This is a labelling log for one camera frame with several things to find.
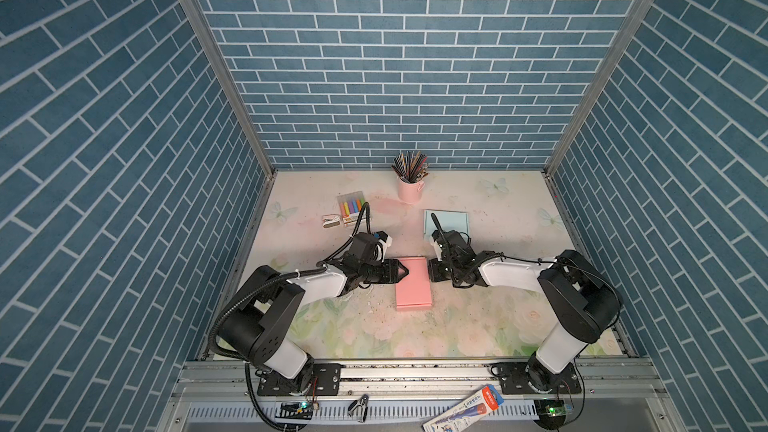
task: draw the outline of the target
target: pink box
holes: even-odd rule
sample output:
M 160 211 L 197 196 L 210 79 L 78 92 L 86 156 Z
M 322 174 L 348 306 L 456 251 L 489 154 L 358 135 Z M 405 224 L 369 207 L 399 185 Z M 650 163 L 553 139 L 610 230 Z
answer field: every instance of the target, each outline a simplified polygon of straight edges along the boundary
M 398 258 L 408 268 L 408 275 L 395 284 L 395 303 L 398 311 L 425 311 L 432 308 L 432 290 L 429 287 L 427 259 L 425 257 Z

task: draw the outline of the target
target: robotic arm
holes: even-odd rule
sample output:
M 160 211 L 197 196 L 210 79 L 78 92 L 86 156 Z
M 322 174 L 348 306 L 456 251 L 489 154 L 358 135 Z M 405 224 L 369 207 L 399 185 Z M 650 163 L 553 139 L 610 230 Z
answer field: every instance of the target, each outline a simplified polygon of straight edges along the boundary
M 340 297 L 364 284 L 394 284 L 408 270 L 385 258 L 392 239 L 384 232 L 360 232 L 363 213 L 347 242 L 317 269 L 281 274 L 263 265 L 246 281 L 214 321 L 209 348 L 225 357 L 271 368 L 283 376 L 282 388 L 302 393 L 312 379 L 313 358 L 286 334 L 300 307 L 324 298 Z M 471 239 L 444 232 L 436 216 L 433 234 L 438 257 L 429 263 L 432 282 L 451 280 L 454 287 L 517 287 L 546 295 L 558 318 L 542 346 L 528 362 L 531 386 L 542 393 L 553 389 L 568 364 L 618 319 L 620 295 L 580 254 L 567 250 L 552 260 L 508 258 L 484 251 L 475 254 Z M 262 313 L 255 301 L 271 303 Z M 216 342 L 221 336 L 234 348 Z

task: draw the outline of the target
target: blue brick wall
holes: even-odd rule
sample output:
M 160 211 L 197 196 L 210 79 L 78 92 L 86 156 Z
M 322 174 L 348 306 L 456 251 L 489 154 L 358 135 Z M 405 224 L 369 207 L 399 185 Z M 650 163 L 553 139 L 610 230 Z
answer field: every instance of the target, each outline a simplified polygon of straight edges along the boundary
M 656 0 L 555 179 L 690 430 L 768 418 L 768 0 Z
M 632 0 L 200 0 L 279 168 L 541 168 Z
M 144 430 L 263 174 L 177 0 L 0 0 L 0 430 Z

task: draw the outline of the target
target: pink pencil holder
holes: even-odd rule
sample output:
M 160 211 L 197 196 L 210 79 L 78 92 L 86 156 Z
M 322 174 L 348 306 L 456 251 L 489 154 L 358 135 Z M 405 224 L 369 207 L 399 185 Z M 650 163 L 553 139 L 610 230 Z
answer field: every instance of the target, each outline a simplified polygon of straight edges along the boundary
M 409 184 L 401 178 L 397 179 L 397 196 L 406 204 L 415 204 L 421 200 L 423 190 L 424 180 L 419 180 L 415 184 Z

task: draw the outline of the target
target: floral tablecloth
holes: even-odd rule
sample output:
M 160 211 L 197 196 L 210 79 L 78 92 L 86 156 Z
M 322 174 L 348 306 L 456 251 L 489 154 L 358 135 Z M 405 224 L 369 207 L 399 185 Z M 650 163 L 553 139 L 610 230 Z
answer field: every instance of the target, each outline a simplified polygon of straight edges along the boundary
M 423 238 L 427 208 L 467 212 L 475 251 L 535 258 L 573 247 L 537 172 L 432 172 L 414 206 L 398 200 L 391 172 L 280 172 L 245 270 L 312 267 L 351 232 L 323 229 L 320 216 L 357 190 L 370 202 L 372 228 L 393 237 L 389 257 L 435 256 Z M 527 356 L 555 324 L 546 298 L 520 289 L 442 282 L 432 284 L 432 302 L 428 311 L 396 312 L 394 286 L 371 286 L 303 307 L 288 337 L 315 358 Z M 620 353 L 611 331 L 584 352 Z

